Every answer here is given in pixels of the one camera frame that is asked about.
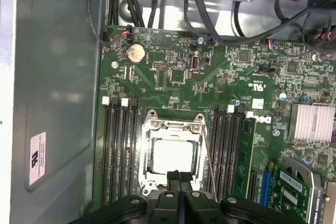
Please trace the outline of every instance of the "motherboard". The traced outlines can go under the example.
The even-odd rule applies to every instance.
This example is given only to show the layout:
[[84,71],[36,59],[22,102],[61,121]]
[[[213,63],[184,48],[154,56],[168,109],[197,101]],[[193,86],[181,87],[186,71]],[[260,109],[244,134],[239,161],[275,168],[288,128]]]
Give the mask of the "motherboard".
[[[111,41],[125,27],[103,31]],[[290,57],[306,51],[300,43],[277,41],[275,48],[289,57],[265,41],[225,47],[147,28],[102,47],[94,209],[165,189],[166,173],[179,170],[192,174],[193,190],[218,200],[240,195],[318,223],[307,217],[315,188],[281,164],[289,158],[314,169],[321,195],[336,182],[335,64],[319,54]],[[295,179],[306,194],[291,193]]]

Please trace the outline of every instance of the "aluminum heatsink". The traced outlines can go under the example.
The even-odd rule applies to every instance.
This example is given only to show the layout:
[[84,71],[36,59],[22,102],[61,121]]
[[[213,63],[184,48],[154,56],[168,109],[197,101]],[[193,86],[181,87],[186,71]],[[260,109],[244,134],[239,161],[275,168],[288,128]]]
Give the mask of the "aluminum heatsink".
[[288,137],[291,140],[330,143],[335,107],[293,104]]

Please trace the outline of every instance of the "blue pcie slot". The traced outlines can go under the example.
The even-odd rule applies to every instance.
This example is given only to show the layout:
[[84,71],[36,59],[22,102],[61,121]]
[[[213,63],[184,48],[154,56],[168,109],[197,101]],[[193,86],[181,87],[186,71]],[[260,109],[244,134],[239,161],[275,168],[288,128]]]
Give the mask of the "blue pcie slot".
[[261,185],[260,202],[259,202],[263,207],[268,207],[271,179],[272,179],[272,173],[267,169],[264,170],[263,181]]

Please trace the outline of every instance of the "white label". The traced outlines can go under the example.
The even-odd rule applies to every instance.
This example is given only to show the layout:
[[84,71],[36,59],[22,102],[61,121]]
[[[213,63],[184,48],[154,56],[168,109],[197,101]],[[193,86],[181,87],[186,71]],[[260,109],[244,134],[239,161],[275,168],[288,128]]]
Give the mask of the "white label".
[[286,181],[289,185],[294,187],[300,193],[302,192],[302,185],[300,183],[296,182],[294,179],[292,179],[286,173],[280,172],[280,178],[283,179],[284,181]]
[[293,202],[293,204],[295,204],[297,206],[298,204],[298,200],[292,195],[290,194],[289,192],[287,192],[286,190],[283,191],[283,195],[289,199],[290,201]]
[[45,173],[46,133],[42,132],[30,139],[29,185],[32,185]]
[[252,100],[252,109],[262,110],[264,108],[263,99],[253,99]]

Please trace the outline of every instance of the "metal screw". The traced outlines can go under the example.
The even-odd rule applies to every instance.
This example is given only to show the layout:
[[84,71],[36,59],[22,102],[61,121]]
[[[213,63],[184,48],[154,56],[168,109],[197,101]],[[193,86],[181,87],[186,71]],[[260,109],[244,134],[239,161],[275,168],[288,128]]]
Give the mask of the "metal screw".
[[198,197],[201,196],[201,194],[195,191],[195,192],[191,193],[191,196],[193,196],[195,198],[198,198]]
[[159,124],[157,122],[152,122],[152,127],[157,128],[159,127]]
[[279,130],[273,130],[273,136],[280,136],[280,134]]
[[200,44],[200,45],[203,45],[204,44],[204,38],[203,37],[198,37],[197,38],[197,43]]
[[117,68],[119,66],[119,63],[117,61],[113,61],[111,64],[112,68]]
[[199,127],[198,125],[193,125],[193,126],[191,127],[191,130],[192,130],[192,131],[199,131],[199,130],[200,130],[200,127]]
[[235,204],[238,202],[235,198],[228,198],[227,201],[229,201],[231,204]]

